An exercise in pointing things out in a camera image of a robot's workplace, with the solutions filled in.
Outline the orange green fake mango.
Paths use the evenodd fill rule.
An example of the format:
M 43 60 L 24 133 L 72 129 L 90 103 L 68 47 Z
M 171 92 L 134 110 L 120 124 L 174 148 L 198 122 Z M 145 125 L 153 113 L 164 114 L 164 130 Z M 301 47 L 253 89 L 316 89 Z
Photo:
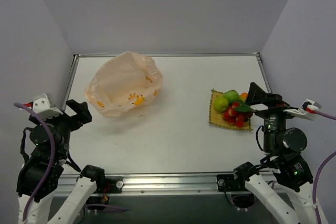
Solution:
M 239 99 L 243 102 L 246 102 L 246 99 L 247 99 L 247 96 L 248 96 L 248 93 L 247 92 L 243 92 L 240 96 L 239 96 Z

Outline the red lychee bunch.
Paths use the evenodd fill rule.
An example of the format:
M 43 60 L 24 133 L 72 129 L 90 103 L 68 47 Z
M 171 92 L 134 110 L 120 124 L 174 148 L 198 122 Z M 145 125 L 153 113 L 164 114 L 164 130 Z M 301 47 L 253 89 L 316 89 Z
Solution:
M 228 126 L 243 129 L 249 125 L 253 110 L 242 100 L 233 101 L 222 114 L 222 119 Z

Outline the green fake pear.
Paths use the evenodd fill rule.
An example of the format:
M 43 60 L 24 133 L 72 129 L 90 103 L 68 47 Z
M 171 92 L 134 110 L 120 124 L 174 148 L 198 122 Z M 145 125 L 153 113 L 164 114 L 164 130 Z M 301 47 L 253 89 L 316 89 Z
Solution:
M 229 102 L 225 97 L 216 97 L 214 102 L 214 110 L 218 113 L 223 113 L 229 107 Z

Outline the translucent banana print plastic bag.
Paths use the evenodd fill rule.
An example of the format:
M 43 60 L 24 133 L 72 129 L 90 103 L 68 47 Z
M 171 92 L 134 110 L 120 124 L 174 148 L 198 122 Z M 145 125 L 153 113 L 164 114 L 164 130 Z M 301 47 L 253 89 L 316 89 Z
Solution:
M 126 51 L 98 69 L 84 96 L 102 116 L 113 118 L 150 105 L 162 85 L 152 57 Z

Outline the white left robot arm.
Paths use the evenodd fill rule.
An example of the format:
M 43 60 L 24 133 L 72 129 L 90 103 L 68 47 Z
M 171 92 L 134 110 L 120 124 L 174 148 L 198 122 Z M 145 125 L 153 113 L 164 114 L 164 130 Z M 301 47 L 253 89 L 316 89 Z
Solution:
M 19 199 L 19 223 L 73 223 L 88 198 L 102 192 L 106 185 L 104 169 L 86 165 L 76 180 L 75 187 L 59 208 L 49 218 L 50 206 L 64 171 L 63 165 L 73 166 L 69 158 L 70 134 L 92 121 L 87 102 L 66 101 L 75 114 L 50 105 L 48 98 L 40 98 L 29 104 L 14 103 L 27 111 L 34 128 L 26 128 L 35 145 L 30 155 L 25 152 L 23 138 L 20 153 L 24 158 L 17 180 Z

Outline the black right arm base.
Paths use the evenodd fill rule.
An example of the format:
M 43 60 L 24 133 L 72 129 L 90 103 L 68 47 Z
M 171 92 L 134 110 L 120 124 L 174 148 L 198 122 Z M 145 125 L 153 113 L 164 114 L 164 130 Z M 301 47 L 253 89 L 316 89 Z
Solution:
M 234 174 L 216 175 L 217 190 L 224 193 L 229 205 L 238 211 L 248 211 L 255 207 L 257 198 L 236 181 Z

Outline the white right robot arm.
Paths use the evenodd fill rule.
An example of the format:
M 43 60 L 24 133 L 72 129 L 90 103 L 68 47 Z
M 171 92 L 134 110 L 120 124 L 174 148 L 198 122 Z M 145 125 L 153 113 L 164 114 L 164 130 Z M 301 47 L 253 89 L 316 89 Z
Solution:
M 254 82 L 246 104 L 267 107 L 253 111 L 264 121 L 265 157 L 259 165 L 246 162 L 235 168 L 235 186 L 251 192 L 278 223 L 327 223 L 317 199 L 319 175 L 312 175 L 301 155 L 308 139 L 302 130 L 286 127 L 286 121 L 292 118 L 313 121 L 321 113 L 321 105 L 306 99 L 302 106 L 291 107 L 281 95 L 267 93 Z

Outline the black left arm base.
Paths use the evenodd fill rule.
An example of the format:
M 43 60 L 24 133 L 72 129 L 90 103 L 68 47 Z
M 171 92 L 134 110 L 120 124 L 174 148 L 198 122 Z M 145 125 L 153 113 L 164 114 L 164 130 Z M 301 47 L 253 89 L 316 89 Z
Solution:
M 118 207 L 107 207 L 110 203 L 111 196 L 122 193 L 123 177 L 112 176 L 106 177 L 103 182 L 98 185 L 98 188 L 87 199 L 85 207 L 89 210 L 96 211 L 122 211 Z

